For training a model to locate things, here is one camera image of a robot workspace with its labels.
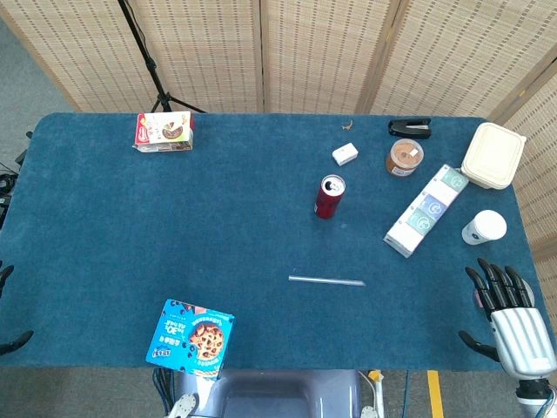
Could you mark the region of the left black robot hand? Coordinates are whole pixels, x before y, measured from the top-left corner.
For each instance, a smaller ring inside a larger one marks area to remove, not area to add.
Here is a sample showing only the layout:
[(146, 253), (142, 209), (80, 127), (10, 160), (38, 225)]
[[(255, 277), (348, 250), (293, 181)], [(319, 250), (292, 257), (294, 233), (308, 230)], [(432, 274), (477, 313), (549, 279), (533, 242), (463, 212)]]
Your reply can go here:
[[(13, 270), (14, 270), (14, 266), (7, 266), (1, 271), (0, 292), (3, 291), (6, 281), (13, 273)], [(4, 356), (6, 354), (13, 353), (18, 349), (22, 348), (32, 338), (33, 335), (34, 335), (33, 330), (27, 330), (14, 341), (2, 343), (0, 345), (0, 355)]]

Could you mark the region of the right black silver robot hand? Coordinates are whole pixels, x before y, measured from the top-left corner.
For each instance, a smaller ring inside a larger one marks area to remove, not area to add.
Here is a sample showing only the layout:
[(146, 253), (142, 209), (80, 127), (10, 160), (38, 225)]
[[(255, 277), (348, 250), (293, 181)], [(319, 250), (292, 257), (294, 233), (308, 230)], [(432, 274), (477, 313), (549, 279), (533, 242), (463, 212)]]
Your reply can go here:
[(465, 272), (480, 297), (495, 345), (482, 344), (464, 330), (459, 331), (460, 339), (519, 381), (546, 379), (556, 371), (556, 355), (525, 281), (510, 266), (501, 268), (483, 258), (477, 261), (483, 275), (469, 266)]

